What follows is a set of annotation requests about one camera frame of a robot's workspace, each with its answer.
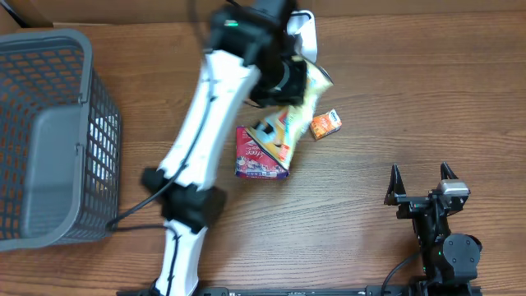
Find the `red purple Carefree pack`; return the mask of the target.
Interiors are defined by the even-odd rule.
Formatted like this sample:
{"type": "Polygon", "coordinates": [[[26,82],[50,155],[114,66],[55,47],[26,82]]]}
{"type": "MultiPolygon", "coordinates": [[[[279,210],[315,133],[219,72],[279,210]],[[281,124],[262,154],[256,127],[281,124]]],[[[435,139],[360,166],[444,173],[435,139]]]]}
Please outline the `red purple Carefree pack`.
{"type": "Polygon", "coordinates": [[[288,171],[256,144],[245,127],[236,128],[235,174],[239,178],[281,179],[288,177],[288,171]]]}

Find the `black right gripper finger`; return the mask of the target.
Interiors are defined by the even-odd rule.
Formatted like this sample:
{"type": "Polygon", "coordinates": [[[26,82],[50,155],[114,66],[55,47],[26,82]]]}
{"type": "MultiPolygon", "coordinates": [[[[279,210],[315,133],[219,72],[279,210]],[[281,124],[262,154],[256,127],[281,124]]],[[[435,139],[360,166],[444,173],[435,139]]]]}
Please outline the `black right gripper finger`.
{"type": "Polygon", "coordinates": [[[390,183],[385,194],[384,204],[388,206],[397,206],[407,197],[404,183],[397,164],[391,168],[390,183]]]}
{"type": "Polygon", "coordinates": [[[451,167],[445,161],[441,163],[441,179],[458,179],[451,167]]]}

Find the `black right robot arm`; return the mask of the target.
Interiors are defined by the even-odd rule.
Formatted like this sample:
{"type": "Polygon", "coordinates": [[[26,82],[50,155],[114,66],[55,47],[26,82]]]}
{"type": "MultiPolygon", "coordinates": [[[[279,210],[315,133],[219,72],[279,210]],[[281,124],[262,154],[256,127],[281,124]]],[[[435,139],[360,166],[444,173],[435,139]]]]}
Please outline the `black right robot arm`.
{"type": "Polygon", "coordinates": [[[469,195],[468,185],[446,162],[437,187],[420,197],[408,196],[399,167],[391,168],[384,203],[398,208],[399,220],[412,221],[424,273],[436,285],[459,286],[478,277],[482,243],[472,235],[452,233],[448,222],[463,210],[469,195]]]}

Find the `yellow snack bag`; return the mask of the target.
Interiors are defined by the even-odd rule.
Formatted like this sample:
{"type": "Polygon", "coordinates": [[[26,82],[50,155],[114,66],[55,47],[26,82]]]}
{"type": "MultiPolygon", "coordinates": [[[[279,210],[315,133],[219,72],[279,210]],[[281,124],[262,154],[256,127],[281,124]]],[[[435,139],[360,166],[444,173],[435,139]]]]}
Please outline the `yellow snack bag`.
{"type": "Polygon", "coordinates": [[[289,170],[296,144],[307,131],[320,97],[333,85],[328,73],[312,61],[296,57],[307,66],[303,103],[281,107],[247,128],[247,134],[281,167],[289,170]]]}

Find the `small orange box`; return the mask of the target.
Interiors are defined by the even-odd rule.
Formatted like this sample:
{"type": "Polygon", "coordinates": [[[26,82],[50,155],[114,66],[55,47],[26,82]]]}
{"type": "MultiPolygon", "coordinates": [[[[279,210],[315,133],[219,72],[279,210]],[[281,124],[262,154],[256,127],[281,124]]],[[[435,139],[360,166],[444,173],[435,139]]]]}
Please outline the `small orange box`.
{"type": "Polygon", "coordinates": [[[342,122],[335,109],[316,116],[312,119],[310,130],[316,140],[337,132],[342,127],[342,122]]]}

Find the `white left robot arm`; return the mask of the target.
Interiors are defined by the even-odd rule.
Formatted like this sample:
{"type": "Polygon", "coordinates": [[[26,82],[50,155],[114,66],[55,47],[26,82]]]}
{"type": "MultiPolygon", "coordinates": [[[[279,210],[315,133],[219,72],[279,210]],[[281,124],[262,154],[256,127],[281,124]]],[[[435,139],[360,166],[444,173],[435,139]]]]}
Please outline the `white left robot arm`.
{"type": "Polygon", "coordinates": [[[191,107],[157,169],[143,173],[161,205],[165,248],[150,295],[194,293],[205,234],[226,201],[215,186],[219,158],[245,99],[260,108],[300,105],[307,66],[295,56],[316,56],[314,16],[295,1],[229,2],[210,17],[210,34],[191,107]]]}

